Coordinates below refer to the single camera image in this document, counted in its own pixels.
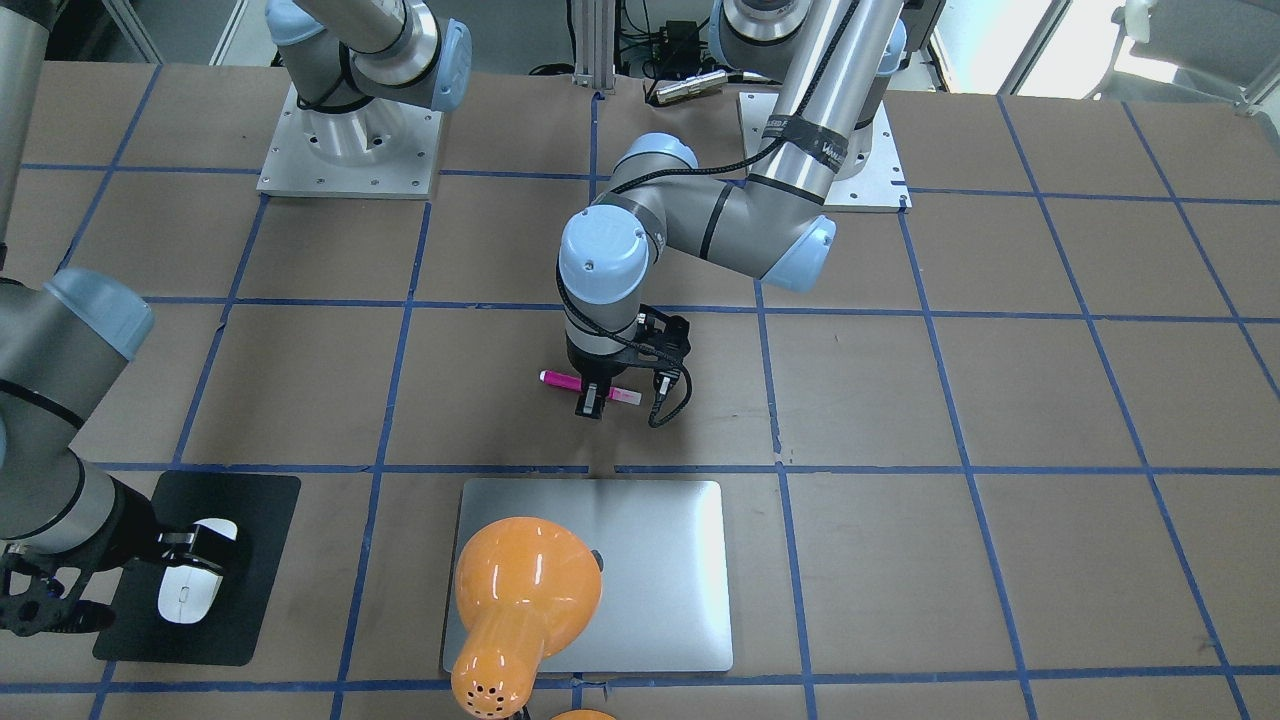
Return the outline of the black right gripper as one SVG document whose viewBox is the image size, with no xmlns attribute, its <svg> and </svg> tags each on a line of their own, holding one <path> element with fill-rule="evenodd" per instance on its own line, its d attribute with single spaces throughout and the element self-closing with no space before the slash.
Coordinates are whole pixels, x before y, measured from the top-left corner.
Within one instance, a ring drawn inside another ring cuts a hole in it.
<svg viewBox="0 0 1280 720">
<path fill-rule="evenodd" d="M 188 527 L 160 523 L 148 498 L 118 486 L 105 524 L 73 548 L 46 550 L 33 539 L 6 539 L 3 629 L 18 637 L 108 629 L 115 620 L 111 607 L 82 597 L 93 574 L 132 560 L 166 568 L 161 536 Z"/>
</svg>

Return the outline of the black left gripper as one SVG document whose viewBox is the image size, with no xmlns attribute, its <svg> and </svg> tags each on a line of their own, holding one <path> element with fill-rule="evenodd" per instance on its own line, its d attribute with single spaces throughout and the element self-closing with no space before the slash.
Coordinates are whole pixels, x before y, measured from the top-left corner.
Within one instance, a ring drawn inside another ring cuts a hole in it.
<svg viewBox="0 0 1280 720">
<path fill-rule="evenodd" d="M 570 364 L 586 379 L 580 382 L 577 416 L 602 419 L 613 389 L 611 380 L 628 368 L 650 369 L 673 383 L 689 377 L 690 323 L 684 316 L 641 305 L 630 328 L 602 332 L 576 309 L 564 314 Z"/>
</svg>

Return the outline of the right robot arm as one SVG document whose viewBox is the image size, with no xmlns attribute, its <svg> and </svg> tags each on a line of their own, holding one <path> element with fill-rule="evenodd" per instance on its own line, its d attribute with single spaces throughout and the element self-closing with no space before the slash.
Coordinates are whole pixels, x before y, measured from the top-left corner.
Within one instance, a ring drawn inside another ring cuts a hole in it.
<svg viewBox="0 0 1280 720">
<path fill-rule="evenodd" d="M 305 459 L 370 459 L 374 391 L 393 374 L 388 299 L 307 307 L 284 296 L 250 309 L 250 325 L 302 320 L 303 348 L 320 350 L 329 322 L 340 340 L 378 342 L 355 373 L 351 420 L 308 420 L 285 389 L 244 392 L 218 429 L 206 389 L 228 389 L 212 368 L 271 196 L 242 167 L 280 119 L 303 156 L 320 217 L 335 220 L 334 183 L 365 229 L 410 238 L 410 204 L 436 178 L 434 147 L 413 127 L 460 106 L 474 37 L 433 1 L 270 1 L 280 70 L 250 77 L 248 115 L 233 90 L 182 90 L 201 70 L 160 69 L 143 87 L 67 251 L 45 281 L 3 278 L 3 632 L 116 641 L 256 632 L 266 615 L 302 480 L 269 464 L 288 424 L 352 441 Z"/>
</svg>

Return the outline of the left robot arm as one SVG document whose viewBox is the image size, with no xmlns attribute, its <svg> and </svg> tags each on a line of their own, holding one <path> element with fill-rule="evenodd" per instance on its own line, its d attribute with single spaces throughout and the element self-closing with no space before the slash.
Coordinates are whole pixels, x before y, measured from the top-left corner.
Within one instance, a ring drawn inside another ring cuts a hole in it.
<svg viewBox="0 0 1280 720">
<path fill-rule="evenodd" d="M 648 423 L 675 418 L 672 389 L 692 389 L 689 323 L 643 302 L 667 250 L 792 292 L 819 277 L 836 225 L 826 197 L 869 129 L 906 29 L 901 1 L 718 1 L 712 51 L 736 70 L 781 83 L 755 152 L 701 167 L 667 133 L 637 137 L 607 187 L 564 224 L 556 284 L 568 360 L 579 375 L 575 411 L 598 419 L 614 378 L 653 374 Z"/>
</svg>

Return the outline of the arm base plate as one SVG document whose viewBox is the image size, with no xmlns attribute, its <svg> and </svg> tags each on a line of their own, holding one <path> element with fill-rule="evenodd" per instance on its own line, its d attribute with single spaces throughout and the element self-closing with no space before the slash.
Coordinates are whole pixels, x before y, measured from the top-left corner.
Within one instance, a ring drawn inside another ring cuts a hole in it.
<svg viewBox="0 0 1280 720">
<path fill-rule="evenodd" d="M 256 188 L 273 197 L 431 197 L 447 115 L 375 99 L 346 114 L 305 110 L 289 88 Z"/>
<path fill-rule="evenodd" d="M 762 131 L 777 94 L 741 91 L 737 96 L 742 150 L 751 155 L 762 146 Z M 877 108 L 873 124 L 858 132 L 855 145 L 858 151 L 849 154 L 829 187 L 824 210 L 896 213 L 909 209 L 908 182 L 883 102 Z"/>
</svg>

